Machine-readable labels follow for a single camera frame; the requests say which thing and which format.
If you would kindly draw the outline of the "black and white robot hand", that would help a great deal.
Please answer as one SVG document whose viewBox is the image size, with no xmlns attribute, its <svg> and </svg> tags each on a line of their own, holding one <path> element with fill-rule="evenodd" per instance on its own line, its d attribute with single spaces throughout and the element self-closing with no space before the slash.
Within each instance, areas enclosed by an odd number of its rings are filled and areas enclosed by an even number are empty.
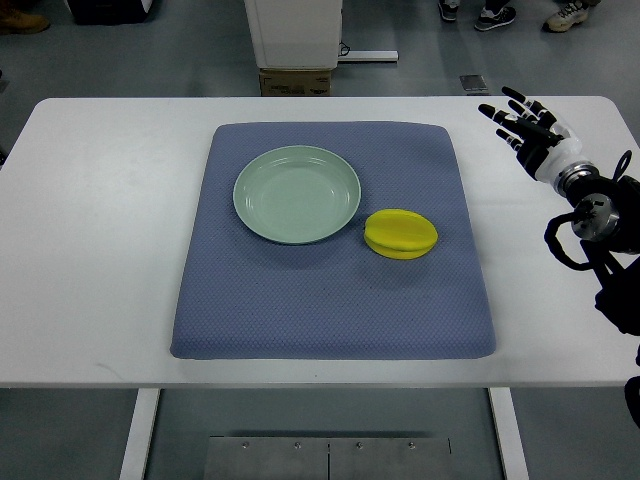
<svg viewBox="0 0 640 480">
<path fill-rule="evenodd" d="M 508 111 L 489 104 L 480 104 L 478 111 L 498 126 L 496 135 L 531 178 L 558 183 L 570 165 L 582 163 L 582 142 L 564 119 L 510 87 L 504 86 L 502 93 L 509 98 Z"/>
</svg>

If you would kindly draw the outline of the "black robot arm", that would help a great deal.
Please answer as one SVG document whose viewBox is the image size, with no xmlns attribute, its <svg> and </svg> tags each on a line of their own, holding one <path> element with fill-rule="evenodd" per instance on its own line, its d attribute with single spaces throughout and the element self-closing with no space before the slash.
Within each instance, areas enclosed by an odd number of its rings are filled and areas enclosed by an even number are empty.
<svg viewBox="0 0 640 480">
<path fill-rule="evenodd" d="M 626 151 L 611 179 L 598 172 L 582 175 L 566 190 L 573 210 L 551 219 L 544 240 L 551 254 L 575 271 L 593 271 L 601 290 L 595 308 L 617 329 L 639 335 L 639 260 L 623 266 L 614 257 L 639 255 L 639 181 L 625 173 L 631 162 Z M 557 239 L 564 224 L 580 239 L 586 261 L 571 259 Z"/>
</svg>

